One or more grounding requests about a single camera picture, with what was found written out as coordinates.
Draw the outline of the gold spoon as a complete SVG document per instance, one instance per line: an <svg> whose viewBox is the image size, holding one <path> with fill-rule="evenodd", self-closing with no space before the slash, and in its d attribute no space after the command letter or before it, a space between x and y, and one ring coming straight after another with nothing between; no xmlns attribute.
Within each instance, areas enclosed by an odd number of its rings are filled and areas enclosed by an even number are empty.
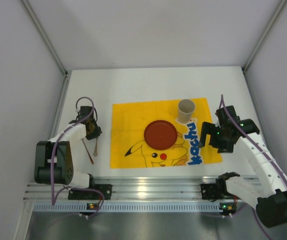
<svg viewBox="0 0 287 240"><path fill-rule="evenodd" d="M95 147L94 147L93 155L95 157L98 155L98 138L95 139Z"/></svg>

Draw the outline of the beige paper cup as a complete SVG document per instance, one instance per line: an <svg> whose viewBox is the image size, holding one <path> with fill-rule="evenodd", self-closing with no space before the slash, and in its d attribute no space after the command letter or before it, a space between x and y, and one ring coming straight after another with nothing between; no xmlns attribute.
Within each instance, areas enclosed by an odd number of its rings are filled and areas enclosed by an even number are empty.
<svg viewBox="0 0 287 240"><path fill-rule="evenodd" d="M190 121L196 109L195 103L190 99L182 99L178 103L178 117L177 120L181 124L186 124Z"/></svg>

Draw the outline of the yellow pikachu cloth placemat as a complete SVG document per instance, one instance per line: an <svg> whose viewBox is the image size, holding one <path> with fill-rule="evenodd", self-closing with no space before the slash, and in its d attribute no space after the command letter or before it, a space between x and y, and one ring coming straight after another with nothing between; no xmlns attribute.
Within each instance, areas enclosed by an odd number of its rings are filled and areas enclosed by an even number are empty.
<svg viewBox="0 0 287 240"><path fill-rule="evenodd" d="M112 169L160 168L217 164L222 157L211 146L199 148L203 122L211 122L206 98L194 98L195 111L190 121L178 122L179 100L161 100L114 104L112 107L110 167ZM156 120L173 124L175 144L156 150L144 140L147 125Z"/></svg>

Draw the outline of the red round plate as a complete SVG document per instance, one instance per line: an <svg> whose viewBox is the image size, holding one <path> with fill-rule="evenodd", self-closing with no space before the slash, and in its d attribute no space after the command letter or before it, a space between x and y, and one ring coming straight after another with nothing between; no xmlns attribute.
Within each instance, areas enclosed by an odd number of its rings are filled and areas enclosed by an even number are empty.
<svg viewBox="0 0 287 240"><path fill-rule="evenodd" d="M155 120L146 126L143 137L152 149L166 150L175 144L178 133L172 123L166 120Z"/></svg>

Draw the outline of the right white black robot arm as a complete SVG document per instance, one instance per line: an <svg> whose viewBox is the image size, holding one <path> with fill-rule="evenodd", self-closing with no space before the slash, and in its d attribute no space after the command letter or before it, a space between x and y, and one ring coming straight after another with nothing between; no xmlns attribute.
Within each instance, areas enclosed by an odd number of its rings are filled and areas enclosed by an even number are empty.
<svg viewBox="0 0 287 240"><path fill-rule="evenodd" d="M241 120L232 105L215 114L217 124L202 123L198 146L203 148L209 136L209 145L218 153L232 153L238 148L261 184L258 188L238 173L226 172L215 180L219 193L236 196L251 206L267 228L287 224L287 176L266 147L259 128L252 119Z"/></svg>

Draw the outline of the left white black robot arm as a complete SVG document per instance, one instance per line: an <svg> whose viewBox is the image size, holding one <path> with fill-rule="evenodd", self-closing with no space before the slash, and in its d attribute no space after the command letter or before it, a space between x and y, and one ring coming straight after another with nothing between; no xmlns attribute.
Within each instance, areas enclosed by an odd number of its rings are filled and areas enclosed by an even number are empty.
<svg viewBox="0 0 287 240"><path fill-rule="evenodd" d="M76 119L69 122L67 131L37 143L34 164L36 183L89 189L95 186L91 174L74 169L77 157L73 156L73 147L84 139L98 139L102 130L97 124L97 118L94 107L81 106Z"/></svg>

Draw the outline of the gold fork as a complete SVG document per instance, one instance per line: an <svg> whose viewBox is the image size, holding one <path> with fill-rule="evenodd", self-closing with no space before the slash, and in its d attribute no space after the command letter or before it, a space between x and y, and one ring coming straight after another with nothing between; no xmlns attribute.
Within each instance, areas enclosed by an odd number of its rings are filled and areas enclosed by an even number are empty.
<svg viewBox="0 0 287 240"><path fill-rule="evenodd" d="M89 152L89 150L88 150L88 148L87 148L87 146L86 146L86 143L85 143L84 139L82 139L82 143L83 143L83 146L84 146L84 148L85 148L85 150L86 150L86 153L87 153L87 156L88 156L88 158L89 158L90 163L91 163L92 165L94 165L94 161L93 161L92 156L91 156L91 154L90 154L90 152Z"/></svg>

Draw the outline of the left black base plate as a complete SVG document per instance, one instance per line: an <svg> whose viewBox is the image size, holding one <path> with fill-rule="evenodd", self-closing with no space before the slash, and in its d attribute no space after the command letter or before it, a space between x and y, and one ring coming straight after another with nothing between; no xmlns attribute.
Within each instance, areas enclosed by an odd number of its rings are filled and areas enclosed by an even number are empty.
<svg viewBox="0 0 287 240"><path fill-rule="evenodd" d="M95 184L93 187L81 189L72 188L68 193L68 199L74 201L81 200L110 200L112 196L111 184Z"/></svg>

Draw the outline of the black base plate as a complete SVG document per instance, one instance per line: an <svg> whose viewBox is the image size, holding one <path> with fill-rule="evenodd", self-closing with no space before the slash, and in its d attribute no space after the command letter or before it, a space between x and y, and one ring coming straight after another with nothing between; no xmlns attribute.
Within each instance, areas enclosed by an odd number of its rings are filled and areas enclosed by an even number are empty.
<svg viewBox="0 0 287 240"><path fill-rule="evenodd" d="M72 188L68 193L68 199L74 201L81 200L110 200L112 196L111 184L95 184L93 187L81 189Z"/></svg>
<svg viewBox="0 0 287 240"><path fill-rule="evenodd" d="M200 185L201 198L211 202L219 200L234 200L235 198L238 201L245 202L236 195L238 193L237 190L240 190L240 187L231 184L226 187L221 187L216 183L202 183Z"/></svg>

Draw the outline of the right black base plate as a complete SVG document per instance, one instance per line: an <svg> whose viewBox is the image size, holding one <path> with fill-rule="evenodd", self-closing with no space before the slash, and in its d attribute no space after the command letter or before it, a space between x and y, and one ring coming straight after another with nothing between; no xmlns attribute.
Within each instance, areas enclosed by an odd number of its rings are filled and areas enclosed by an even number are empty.
<svg viewBox="0 0 287 240"><path fill-rule="evenodd" d="M237 190L240 190L240 187L231 184L226 187L221 187L216 183L202 183L200 185L201 198L211 202L219 200L234 200L235 198L238 201L245 202L236 195L238 193Z"/></svg>

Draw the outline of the aluminium mounting rail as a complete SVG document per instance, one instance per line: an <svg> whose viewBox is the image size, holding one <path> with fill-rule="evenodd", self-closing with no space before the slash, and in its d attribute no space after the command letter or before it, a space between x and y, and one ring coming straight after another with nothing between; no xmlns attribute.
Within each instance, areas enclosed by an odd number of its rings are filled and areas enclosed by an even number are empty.
<svg viewBox="0 0 287 240"><path fill-rule="evenodd" d="M217 177L113 177L95 178L96 184L112 185L111 201L197 201L202 200L201 184L214 184ZM263 189L259 179L244 176L245 181ZM24 201L50 201L50 185L28 183Z"/></svg>

